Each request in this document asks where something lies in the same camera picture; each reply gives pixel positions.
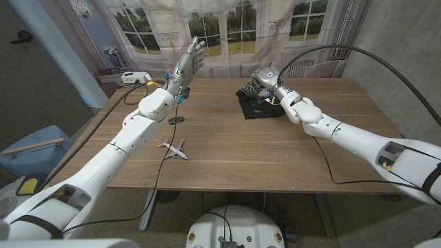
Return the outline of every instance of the door handle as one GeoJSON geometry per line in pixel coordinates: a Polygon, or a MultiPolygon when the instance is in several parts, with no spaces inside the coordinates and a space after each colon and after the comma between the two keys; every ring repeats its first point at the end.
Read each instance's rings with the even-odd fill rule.
{"type": "Polygon", "coordinates": [[[12,44],[27,43],[27,42],[30,42],[32,40],[32,38],[34,38],[34,37],[28,31],[20,30],[17,32],[17,38],[18,38],[18,40],[11,41],[11,43],[12,44]]]}

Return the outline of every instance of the cable connector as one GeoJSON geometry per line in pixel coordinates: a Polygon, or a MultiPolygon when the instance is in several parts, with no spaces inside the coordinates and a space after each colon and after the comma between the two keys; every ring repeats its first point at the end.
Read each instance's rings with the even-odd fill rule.
{"type": "Polygon", "coordinates": [[[188,99],[189,96],[190,96],[190,88],[189,87],[185,87],[179,93],[178,103],[182,103],[183,99],[188,99]]]}

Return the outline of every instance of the floor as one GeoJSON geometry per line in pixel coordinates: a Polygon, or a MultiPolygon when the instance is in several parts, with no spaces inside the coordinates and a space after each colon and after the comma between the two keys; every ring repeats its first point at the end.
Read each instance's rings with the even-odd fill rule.
{"type": "MultiPolygon", "coordinates": [[[[72,139],[88,125],[86,123],[72,139]]],[[[91,220],[131,218],[143,211],[146,189],[106,189],[91,220]]],[[[414,247],[441,228],[441,206],[408,196],[385,201],[377,195],[327,195],[337,237],[325,236],[312,194],[266,193],[264,213],[280,228],[300,236],[292,247],[414,247]]],[[[157,203],[147,231],[139,221],[102,223],[86,227],[82,238],[128,238],[140,247],[184,247],[192,224],[207,211],[230,204],[261,210],[263,193],[181,192],[167,204],[157,203]]]]}

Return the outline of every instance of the wooden stick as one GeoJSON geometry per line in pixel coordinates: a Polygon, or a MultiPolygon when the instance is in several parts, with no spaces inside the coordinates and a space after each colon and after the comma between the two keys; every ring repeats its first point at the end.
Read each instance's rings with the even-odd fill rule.
{"type": "Polygon", "coordinates": [[[24,150],[27,150],[27,149],[32,149],[32,148],[36,148],[36,147],[40,147],[40,146],[44,146],[44,145],[49,145],[49,144],[53,144],[53,143],[60,143],[61,141],[64,141],[64,138],[56,138],[56,139],[53,139],[51,141],[45,141],[45,142],[41,142],[41,143],[35,143],[35,144],[32,144],[32,145],[26,145],[26,146],[23,146],[23,147],[9,149],[9,150],[4,151],[3,154],[6,155],[6,154],[12,154],[12,153],[15,153],[15,152],[21,152],[21,151],[24,151],[24,150]]]}

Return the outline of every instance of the robot finger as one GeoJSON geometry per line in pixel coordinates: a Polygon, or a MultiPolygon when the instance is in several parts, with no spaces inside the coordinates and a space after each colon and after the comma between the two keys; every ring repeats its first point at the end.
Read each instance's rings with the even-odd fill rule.
{"type": "Polygon", "coordinates": [[[199,59],[197,59],[196,60],[196,64],[198,65],[198,64],[200,64],[201,62],[202,62],[202,60],[203,60],[204,58],[202,57],[202,58],[199,58],[199,59]]]}
{"type": "Polygon", "coordinates": [[[204,53],[205,49],[201,49],[196,53],[196,59],[203,58],[204,56],[202,53],[204,53]]]}
{"type": "Polygon", "coordinates": [[[198,43],[198,37],[193,37],[192,42],[190,43],[190,45],[188,46],[187,52],[190,54],[194,54],[194,52],[196,51],[196,45],[198,43]]]}
{"type": "Polygon", "coordinates": [[[198,45],[196,45],[196,50],[200,50],[201,48],[203,48],[205,45],[205,41],[201,41],[198,45]]]}

